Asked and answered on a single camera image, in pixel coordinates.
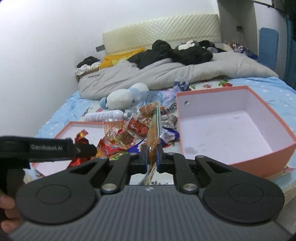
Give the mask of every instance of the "finger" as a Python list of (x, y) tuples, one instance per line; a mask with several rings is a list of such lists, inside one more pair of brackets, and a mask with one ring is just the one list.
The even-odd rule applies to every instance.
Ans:
[(13, 209), (15, 206), (15, 201), (13, 198), (8, 197), (5, 193), (0, 190), (0, 208), (3, 209)]
[(14, 207), (13, 209), (6, 209), (5, 210), (5, 215), (9, 219), (20, 218), (20, 214), (19, 214), (16, 207)]
[(5, 220), (1, 222), (1, 228), (5, 233), (10, 234), (21, 224), (22, 220), (20, 219)]

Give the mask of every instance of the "yellow cloth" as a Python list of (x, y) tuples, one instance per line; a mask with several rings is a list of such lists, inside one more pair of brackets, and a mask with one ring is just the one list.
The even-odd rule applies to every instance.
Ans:
[(144, 51), (145, 51), (145, 48), (142, 47), (142, 48), (138, 48), (136, 50), (129, 51), (129, 52), (122, 53), (122, 54), (106, 55), (104, 57), (103, 62), (100, 64), (100, 68), (99, 69), (103, 69), (103, 68), (114, 66), (120, 60), (122, 60), (122, 59), (128, 59), (131, 56), (135, 55), (136, 53), (140, 53), (140, 52), (144, 52)]

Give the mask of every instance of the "gray panel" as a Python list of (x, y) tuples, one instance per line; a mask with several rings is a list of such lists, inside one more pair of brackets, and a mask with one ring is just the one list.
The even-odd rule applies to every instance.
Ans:
[(100, 51), (103, 51), (103, 50), (105, 50), (105, 45), (100, 45), (100, 46), (96, 47), (97, 52), (100, 52)]
[(197, 196), (179, 193), (174, 186), (126, 186), (119, 194), (103, 196), (80, 220), (60, 226), (26, 222), (10, 237), (15, 241), (276, 241), (288, 240), (289, 234), (274, 222), (225, 223), (209, 214)]

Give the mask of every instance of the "quilted headboard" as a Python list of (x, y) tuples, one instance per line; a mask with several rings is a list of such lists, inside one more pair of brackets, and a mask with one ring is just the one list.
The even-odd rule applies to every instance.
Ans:
[(159, 18), (103, 33), (107, 54), (139, 47), (151, 48), (158, 40), (167, 41), (172, 48), (188, 40), (221, 42), (221, 24), (217, 14), (184, 15)]

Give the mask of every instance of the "open box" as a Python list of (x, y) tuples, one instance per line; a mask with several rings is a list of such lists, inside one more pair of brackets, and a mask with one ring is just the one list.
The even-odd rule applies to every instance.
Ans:
[[(90, 144), (95, 146), (98, 145), (100, 139), (105, 135), (102, 122), (70, 121), (54, 138), (71, 138), (74, 141), (76, 135), (82, 130), (88, 132), (86, 138)], [(44, 176), (48, 176), (66, 170), (70, 163), (71, 160), (65, 160), (34, 163), (32, 166)]]
[(296, 137), (278, 114), (247, 86), (177, 94), (182, 154), (197, 155), (267, 177), (281, 171)]

